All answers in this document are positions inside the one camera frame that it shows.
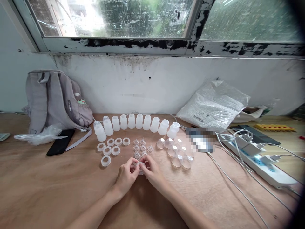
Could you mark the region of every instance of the white wall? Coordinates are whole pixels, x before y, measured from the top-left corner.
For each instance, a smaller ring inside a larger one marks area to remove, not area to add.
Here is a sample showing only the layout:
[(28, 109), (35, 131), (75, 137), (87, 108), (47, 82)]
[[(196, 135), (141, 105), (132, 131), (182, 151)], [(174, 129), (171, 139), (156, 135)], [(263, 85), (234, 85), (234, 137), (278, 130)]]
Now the white wall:
[(202, 83), (217, 77), (250, 95), (250, 105), (280, 98), (273, 115), (305, 102), (302, 60), (33, 54), (1, 5), (0, 30), (2, 111), (20, 111), (27, 104), (25, 80), (34, 69), (64, 71), (79, 83), (95, 113), (175, 114)]

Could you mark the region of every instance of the black smartphone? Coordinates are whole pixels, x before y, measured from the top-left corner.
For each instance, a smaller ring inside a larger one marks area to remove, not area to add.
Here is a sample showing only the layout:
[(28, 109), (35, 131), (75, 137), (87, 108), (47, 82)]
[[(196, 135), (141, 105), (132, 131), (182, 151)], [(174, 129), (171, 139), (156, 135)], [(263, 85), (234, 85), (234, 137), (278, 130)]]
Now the black smartphone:
[(55, 142), (47, 152), (47, 156), (54, 156), (64, 153), (74, 133), (75, 133), (74, 129), (63, 130), (59, 136), (68, 136), (68, 137), (55, 140)]
[(253, 140), (252, 141), (256, 144), (259, 144), (259, 143), (271, 143), (271, 144), (275, 144), (275, 145), (280, 145), (281, 144), (280, 142), (274, 140), (271, 137), (268, 137), (267, 135), (259, 132), (256, 129), (253, 129), (251, 126), (248, 126), (248, 125), (231, 126), (230, 129), (244, 129), (244, 130), (250, 131), (253, 134)]

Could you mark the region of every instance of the hand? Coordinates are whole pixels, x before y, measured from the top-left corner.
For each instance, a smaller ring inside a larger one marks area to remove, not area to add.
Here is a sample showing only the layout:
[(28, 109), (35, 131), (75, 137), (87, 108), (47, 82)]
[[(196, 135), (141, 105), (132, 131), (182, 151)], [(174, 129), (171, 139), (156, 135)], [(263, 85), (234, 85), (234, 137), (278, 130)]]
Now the hand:
[(167, 182), (162, 172), (159, 169), (158, 164), (152, 159), (151, 156), (147, 155), (141, 158), (141, 162), (145, 163), (148, 161), (149, 169), (145, 165), (140, 164), (141, 170), (144, 172), (146, 178), (161, 194), (164, 194), (166, 189), (170, 187), (170, 184)]
[(137, 166), (134, 169), (133, 162), (138, 163), (139, 161), (133, 157), (129, 158), (126, 164), (121, 165), (117, 181), (113, 186), (113, 189), (118, 192), (118, 195), (122, 198), (130, 189), (139, 175), (140, 167)]

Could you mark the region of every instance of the power strip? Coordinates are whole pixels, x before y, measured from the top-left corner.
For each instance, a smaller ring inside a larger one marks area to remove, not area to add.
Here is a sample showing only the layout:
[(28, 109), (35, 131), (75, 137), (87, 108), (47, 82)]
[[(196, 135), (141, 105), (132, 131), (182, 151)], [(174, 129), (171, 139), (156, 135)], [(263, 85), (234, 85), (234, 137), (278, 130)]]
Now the power strip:
[[(237, 148), (233, 141), (224, 141), (225, 144), (232, 152), (238, 156)], [(296, 184), (297, 181), (289, 176), (287, 173), (276, 167), (275, 165), (265, 165), (260, 161), (261, 155), (249, 156), (245, 151), (239, 149), (243, 161), (248, 164), (258, 175), (260, 175), (270, 185), (277, 189), (282, 189), (283, 186)]]

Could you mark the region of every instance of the plastic bag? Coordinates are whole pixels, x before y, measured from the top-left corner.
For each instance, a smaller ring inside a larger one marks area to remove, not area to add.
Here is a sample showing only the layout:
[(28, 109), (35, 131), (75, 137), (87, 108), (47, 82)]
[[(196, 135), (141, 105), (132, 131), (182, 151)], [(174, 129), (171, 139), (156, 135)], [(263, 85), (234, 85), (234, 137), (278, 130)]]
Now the plastic bag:
[(56, 139), (66, 138), (67, 136), (58, 136), (63, 130), (61, 124), (50, 125), (39, 134), (15, 135), (14, 138), (21, 141), (27, 141), (31, 145), (41, 145), (52, 142)]
[(224, 131), (249, 102), (250, 96), (222, 80), (199, 88), (177, 117), (210, 131)]

